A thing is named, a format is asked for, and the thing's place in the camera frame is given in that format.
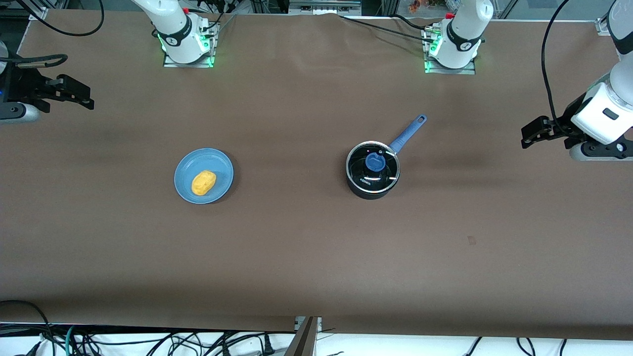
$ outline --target white floor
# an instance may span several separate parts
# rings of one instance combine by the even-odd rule
[[[204,333],[199,334],[199,337],[203,344],[210,344],[220,335],[220,333]],[[166,334],[109,334],[99,335],[94,339],[101,342],[120,343],[155,340],[164,336]],[[271,335],[270,341],[274,349],[283,351],[290,344],[292,337],[291,334],[276,334]],[[332,356],[339,352],[342,352],[341,356],[464,356],[475,341],[472,337],[369,334],[319,334],[318,339],[315,356]],[[37,336],[0,338],[0,356],[24,355],[38,341]],[[561,340],[532,339],[532,342],[538,356],[559,356]],[[153,345],[154,343],[125,346],[102,345],[101,355],[145,356]],[[166,356],[170,345],[170,342],[161,345],[154,356]],[[243,341],[229,349],[231,356],[255,355],[259,350],[260,343],[255,338]],[[64,350],[58,347],[57,355],[64,354]],[[563,354],[564,356],[633,355],[633,341],[569,340]],[[51,344],[47,341],[43,342],[37,356],[52,356]],[[196,356],[196,353],[191,349],[180,347],[173,356]],[[473,356],[524,356],[524,353],[517,347],[514,338],[483,338]]]

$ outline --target plate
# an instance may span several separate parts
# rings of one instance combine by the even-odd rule
[[[191,182],[202,171],[215,173],[216,181],[205,195],[195,195],[191,191]],[[208,204],[220,199],[233,183],[233,163],[224,152],[215,148],[200,148],[186,155],[173,175],[176,192],[193,204]]]

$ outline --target yellow food item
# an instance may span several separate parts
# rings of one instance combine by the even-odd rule
[[[215,185],[215,179],[215,173],[204,170],[191,182],[191,191],[193,191],[195,195],[205,195]]]

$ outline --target wire bundle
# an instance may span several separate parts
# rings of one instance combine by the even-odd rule
[[[38,331],[41,336],[51,342],[53,347],[53,356],[56,355],[56,346],[61,347],[66,351],[66,356],[101,356],[101,347],[100,345],[134,345],[140,343],[155,343],[152,348],[147,352],[146,356],[154,356],[159,347],[169,340],[171,345],[168,349],[167,356],[173,356],[174,351],[176,351],[179,347],[186,347],[194,350],[196,356],[218,356],[220,354],[229,355],[229,348],[242,342],[252,338],[257,338],[260,341],[261,345],[261,353],[265,354],[264,343],[261,340],[261,336],[267,337],[271,334],[294,334],[293,331],[274,331],[274,332],[263,332],[263,333],[255,333],[249,335],[242,335],[232,339],[231,337],[239,334],[239,331],[226,331],[224,332],[214,343],[208,345],[204,344],[200,337],[198,336],[201,332],[213,332],[213,331],[196,331],[190,333],[189,335],[183,337],[179,336],[177,333],[169,333],[162,339],[155,340],[142,340],[142,341],[130,341],[130,342],[121,342],[121,343],[108,343],[102,342],[94,339],[94,335],[90,333],[86,333],[85,331],[78,330],[75,332],[75,326],[60,326],[60,325],[51,325],[48,321],[48,318],[43,313],[43,311],[31,302],[27,302],[25,300],[3,300],[0,301],[0,307],[3,305],[26,305],[30,308],[35,309],[35,311],[40,315],[44,324],[0,324],[0,331],[4,331],[5,333],[1,333],[0,336],[18,336],[23,334],[24,330],[34,330]]]
[[[374,25],[374,24],[372,24],[372,23],[367,23],[367,22],[363,22],[363,21],[355,20],[354,18],[349,18],[349,17],[345,17],[345,16],[341,16],[341,15],[339,15],[339,17],[340,17],[340,18],[342,18],[343,20],[347,20],[347,21],[351,21],[351,22],[359,23],[359,24],[361,24],[361,25],[365,25],[365,26],[373,27],[373,28],[375,28],[375,29],[383,30],[383,31],[386,31],[386,32],[391,32],[392,34],[396,34],[396,35],[400,35],[400,36],[404,36],[404,37],[409,37],[409,38],[412,38],[412,39],[416,39],[416,40],[418,40],[418,41],[422,41],[422,42],[433,42],[433,40],[432,40],[432,39],[422,38],[422,37],[419,37],[419,36],[414,36],[414,35],[410,35],[410,34],[405,34],[405,33],[403,33],[403,32],[400,32],[400,31],[395,31],[395,30],[392,30],[392,29],[387,29],[387,28],[385,28],[385,27],[377,26],[377,25]],[[401,19],[401,20],[404,20],[404,22],[405,22],[407,25],[409,25],[409,26],[413,27],[414,29],[417,29],[417,30],[423,30],[423,29],[424,29],[424,27],[422,27],[422,26],[418,26],[418,25],[415,25],[414,23],[410,22],[409,20],[407,20],[407,19],[406,19],[406,18],[404,18],[403,16],[400,16],[400,15],[397,15],[397,14],[393,14],[393,15],[391,15],[390,17],[396,17],[396,18],[399,18],[399,19]]]

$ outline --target table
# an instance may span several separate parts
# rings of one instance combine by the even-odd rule
[[[99,13],[47,19],[79,31]],[[205,70],[162,68],[143,13],[107,12],[90,37],[33,23],[21,55],[68,54],[42,72],[96,105],[0,128],[0,297],[53,322],[272,330],[322,315],[342,333],[629,339],[633,168],[520,146],[549,112],[545,27],[492,22],[477,74],[450,76],[424,73],[415,40],[334,15],[238,16]],[[558,112],[616,61],[593,24],[555,25]],[[421,113],[398,185],[354,196],[349,150]],[[235,181],[198,206],[173,173],[201,147],[226,152]]]

